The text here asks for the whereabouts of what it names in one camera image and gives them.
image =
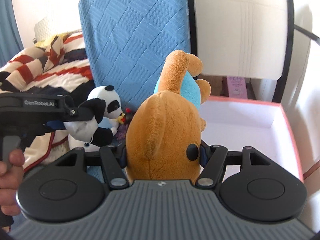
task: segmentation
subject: stuffed panda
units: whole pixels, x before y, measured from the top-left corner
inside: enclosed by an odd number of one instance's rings
[[[89,121],[64,123],[69,132],[70,149],[83,147],[84,143],[97,147],[111,144],[119,127],[118,117],[122,114],[120,97],[114,87],[111,85],[96,87],[81,106],[91,108],[95,115]],[[103,117],[108,118],[111,128],[98,127]]]

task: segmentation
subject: panda ear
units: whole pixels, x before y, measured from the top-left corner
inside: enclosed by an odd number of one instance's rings
[[[105,89],[106,91],[112,91],[112,90],[115,90],[115,87],[109,85],[109,86],[106,86],[104,89]]]
[[[93,98],[84,101],[79,105],[79,107],[87,107],[91,109],[94,113],[97,123],[101,123],[103,119],[104,110],[106,109],[106,102],[99,98]]]

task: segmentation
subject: hand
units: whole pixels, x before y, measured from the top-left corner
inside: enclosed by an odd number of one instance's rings
[[[0,162],[0,206],[1,211],[8,216],[20,214],[20,208],[16,201],[16,191],[23,179],[23,167],[25,162],[21,150],[13,150],[9,155],[12,167],[7,170],[7,165]]]

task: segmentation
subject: black cable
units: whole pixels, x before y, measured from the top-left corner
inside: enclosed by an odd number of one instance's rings
[[[306,35],[308,38],[312,39],[316,44],[318,44],[320,46],[320,38],[315,35],[314,33],[311,33],[309,31],[307,31],[304,28],[301,28],[298,25],[294,25],[294,29],[297,30],[298,32],[301,32],[302,34]]]

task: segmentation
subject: red white striped blanket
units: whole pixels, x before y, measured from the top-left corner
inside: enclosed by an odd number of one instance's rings
[[[79,105],[94,87],[82,33],[64,42],[57,36],[46,49],[24,49],[0,69],[0,92],[70,95]],[[67,138],[66,130],[37,136],[25,149],[25,171],[65,154]]]

